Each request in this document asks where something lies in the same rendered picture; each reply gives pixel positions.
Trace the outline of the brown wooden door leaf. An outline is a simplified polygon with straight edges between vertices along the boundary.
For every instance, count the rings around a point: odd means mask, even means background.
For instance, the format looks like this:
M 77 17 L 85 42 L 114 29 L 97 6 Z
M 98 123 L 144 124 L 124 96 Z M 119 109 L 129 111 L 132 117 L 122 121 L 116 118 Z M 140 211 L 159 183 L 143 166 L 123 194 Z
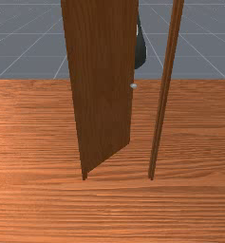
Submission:
M 139 0 L 61 0 L 82 177 L 130 141 Z

